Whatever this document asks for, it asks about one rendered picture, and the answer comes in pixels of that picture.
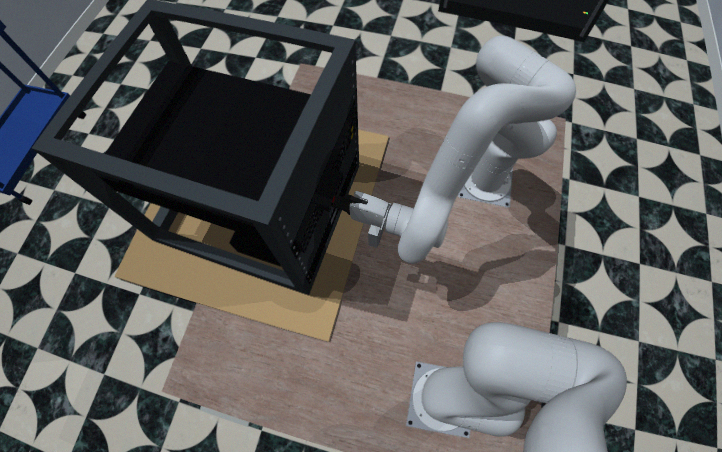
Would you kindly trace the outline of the tan flat board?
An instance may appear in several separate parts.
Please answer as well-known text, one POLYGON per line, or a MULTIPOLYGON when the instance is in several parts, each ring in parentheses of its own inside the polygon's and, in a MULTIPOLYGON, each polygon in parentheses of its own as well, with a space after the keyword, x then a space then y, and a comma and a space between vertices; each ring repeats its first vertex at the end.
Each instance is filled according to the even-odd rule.
MULTIPOLYGON (((372 196, 389 136, 358 130, 359 168, 349 195, 372 196)), ((114 277, 329 342, 364 223, 343 211, 309 296, 150 240, 136 231, 114 277)), ((179 213, 170 232, 238 253, 233 230, 179 213)))

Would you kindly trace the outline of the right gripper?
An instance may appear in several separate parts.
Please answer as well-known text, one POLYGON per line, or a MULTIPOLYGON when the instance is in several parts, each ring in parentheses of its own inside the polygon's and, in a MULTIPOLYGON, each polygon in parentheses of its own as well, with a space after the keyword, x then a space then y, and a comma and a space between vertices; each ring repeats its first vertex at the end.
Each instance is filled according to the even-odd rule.
POLYGON ((382 199, 355 191, 354 196, 337 195, 332 207, 347 212, 355 221, 381 227, 390 206, 391 203, 382 199))

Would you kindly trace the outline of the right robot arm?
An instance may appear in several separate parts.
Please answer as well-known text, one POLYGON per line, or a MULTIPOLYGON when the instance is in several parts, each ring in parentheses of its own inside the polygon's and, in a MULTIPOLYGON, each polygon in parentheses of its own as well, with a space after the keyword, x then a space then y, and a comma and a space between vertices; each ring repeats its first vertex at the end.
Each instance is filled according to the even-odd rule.
POLYGON ((398 254, 404 262, 422 261, 433 246, 442 245, 463 187, 481 201, 500 200, 510 190, 509 173, 517 160, 539 156, 555 142, 557 129, 550 119, 576 96, 575 82, 566 71, 507 36, 493 37, 482 46, 476 69, 486 87, 459 110, 415 207, 393 203, 381 229, 371 225, 369 246, 378 247, 384 226, 388 234, 401 237, 398 254))

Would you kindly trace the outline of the black metal rack frame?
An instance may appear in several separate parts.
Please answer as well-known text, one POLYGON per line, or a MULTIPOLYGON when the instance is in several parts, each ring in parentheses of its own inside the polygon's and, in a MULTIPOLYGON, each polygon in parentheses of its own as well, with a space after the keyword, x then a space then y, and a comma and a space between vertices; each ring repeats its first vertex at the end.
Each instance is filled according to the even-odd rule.
POLYGON ((309 295, 342 210, 324 210, 305 253, 295 239, 353 106, 354 39, 146 0, 32 149, 151 240, 309 295), (193 67, 169 19, 332 54, 307 94, 193 67), (148 24, 169 61, 106 153, 62 141, 148 24), (151 221, 116 191, 161 207, 151 221), (178 212, 285 272, 168 231, 178 212))

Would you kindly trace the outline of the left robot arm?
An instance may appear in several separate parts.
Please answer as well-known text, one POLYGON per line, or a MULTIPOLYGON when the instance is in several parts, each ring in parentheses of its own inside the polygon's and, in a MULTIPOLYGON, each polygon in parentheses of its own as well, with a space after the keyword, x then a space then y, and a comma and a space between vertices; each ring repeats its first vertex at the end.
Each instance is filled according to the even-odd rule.
POLYGON ((627 388, 623 365, 606 349, 504 322, 471 332, 463 367, 437 369, 419 378, 412 396, 418 418, 437 431, 509 436, 531 400, 546 403, 523 452, 608 452, 603 425, 627 388))

